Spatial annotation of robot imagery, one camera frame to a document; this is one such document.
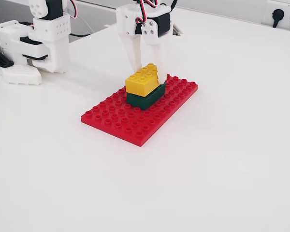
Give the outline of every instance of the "white tabletop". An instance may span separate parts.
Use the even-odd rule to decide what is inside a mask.
[[[290,32],[174,15],[199,90],[143,147],[80,122],[132,73],[115,27],[40,86],[0,78],[0,232],[290,232]]]

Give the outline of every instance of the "lego brick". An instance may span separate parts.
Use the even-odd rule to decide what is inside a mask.
[[[159,86],[157,72],[157,67],[154,64],[143,67],[126,79],[126,92],[146,97]]]
[[[165,94],[166,83],[158,86],[154,91],[146,97],[141,97],[131,93],[127,93],[127,104],[133,107],[139,107],[141,110],[147,110],[156,103]]]
[[[81,116],[81,121],[142,146],[196,91],[195,82],[168,76],[166,94],[148,110],[127,104],[125,88]]]

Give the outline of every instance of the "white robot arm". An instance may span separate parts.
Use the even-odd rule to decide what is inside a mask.
[[[28,59],[36,68],[51,73],[64,73],[69,66],[70,15],[63,12],[68,0],[29,0],[34,16],[33,25],[19,24],[16,20],[0,24],[0,47],[2,53],[18,67],[28,73]],[[36,70],[31,77],[9,77],[9,83],[40,84]]]
[[[163,84],[167,78],[167,52],[170,36],[173,35],[171,11],[176,6],[161,4],[161,0],[134,0],[117,8],[117,28],[128,54],[131,66],[136,72],[142,68],[141,37],[152,47],[158,69],[158,82]]]

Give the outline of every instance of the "red wire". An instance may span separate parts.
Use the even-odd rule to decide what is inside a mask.
[[[70,0],[70,2],[72,2],[72,4],[73,4],[73,7],[74,7],[74,10],[75,10],[74,17],[72,17],[72,18],[77,18],[78,12],[77,12],[77,7],[76,7],[76,4],[75,4],[74,0]]]

